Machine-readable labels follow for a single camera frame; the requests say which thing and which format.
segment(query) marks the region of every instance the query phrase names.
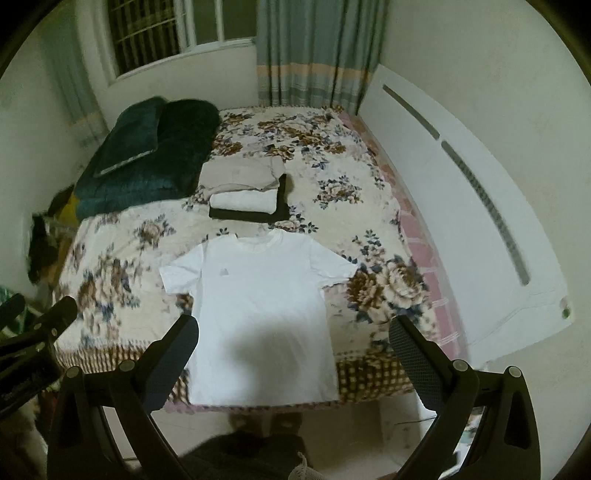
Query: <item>white t-shirt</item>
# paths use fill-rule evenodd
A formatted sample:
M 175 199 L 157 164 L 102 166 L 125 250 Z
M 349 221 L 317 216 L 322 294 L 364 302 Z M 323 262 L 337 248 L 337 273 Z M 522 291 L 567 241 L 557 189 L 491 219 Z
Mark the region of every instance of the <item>white t-shirt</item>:
M 160 269 L 168 293 L 189 293 L 199 342 L 189 402 L 277 406 L 338 400 L 322 287 L 356 266 L 309 236 L 280 229 L 225 235 Z

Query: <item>dark green blanket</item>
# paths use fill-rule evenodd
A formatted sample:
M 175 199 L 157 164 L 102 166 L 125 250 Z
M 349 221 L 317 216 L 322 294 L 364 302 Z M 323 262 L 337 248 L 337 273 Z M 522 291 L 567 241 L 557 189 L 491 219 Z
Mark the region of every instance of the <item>dark green blanket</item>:
M 166 100 L 152 97 L 136 103 L 119 115 L 105 139 L 94 176 L 102 177 L 138 161 L 158 148 L 158 122 Z
M 78 220 L 191 195 L 219 124 L 219 112 L 209 102 L 169 102 L 162 108 L 158 121 L 156 151 L 95 178 L 107 137 L 74 188 L 74 195 L 80 200 L 76 208 Z

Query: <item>floral bedspread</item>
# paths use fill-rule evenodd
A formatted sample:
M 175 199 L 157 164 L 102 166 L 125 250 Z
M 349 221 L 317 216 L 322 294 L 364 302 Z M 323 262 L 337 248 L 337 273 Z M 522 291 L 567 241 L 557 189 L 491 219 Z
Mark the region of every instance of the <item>floral bedspread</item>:
M 281 228 L 311 235 L 358 266 L 347 284 L 326 289 L 341 400 L 411 390 L 388 347 L 388 321 L 406 314 L 429 339 L 439 332 L 427 286 L 404 242 L 400 206 L 372 152 L 329 109 L 238 109 L 222 112 L 222 121 L 210 161 L 279 155 L 288 174 L 290 219 L 272 225 L 210 219 L 200 188 L 186 199 L 86 219 L 57 292 L 73 296 L 80 310 L 57 342 L 61 363 L 95 372 L 138 358 L 191 310 L 189 296 L 165 293 L 160 266 L 208 238 Z M 187 402 L 187 382 L 185 372 L 171 401 Z

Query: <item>curtain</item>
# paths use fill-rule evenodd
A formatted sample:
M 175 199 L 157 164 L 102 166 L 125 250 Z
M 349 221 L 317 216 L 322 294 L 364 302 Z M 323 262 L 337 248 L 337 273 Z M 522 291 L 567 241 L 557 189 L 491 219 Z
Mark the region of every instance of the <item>curtain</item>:
M 355 114 L 378 65 L 387 0 L 259 0 L 261 106 Z
M 82 60 L 74 1 L 61 2 L 39 25 L 47 67 L 70 117 L 73 133 L 90 159 L 109 130 Z

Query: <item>pillow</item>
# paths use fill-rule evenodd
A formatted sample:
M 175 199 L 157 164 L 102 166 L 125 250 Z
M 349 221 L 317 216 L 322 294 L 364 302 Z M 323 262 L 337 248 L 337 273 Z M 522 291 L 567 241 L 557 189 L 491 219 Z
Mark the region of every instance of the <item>pillow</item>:
M 158 121 L 166 100 L 153 97 L 127 108 L 96 152 L 94 177 L 99 178 L 158 148 Z

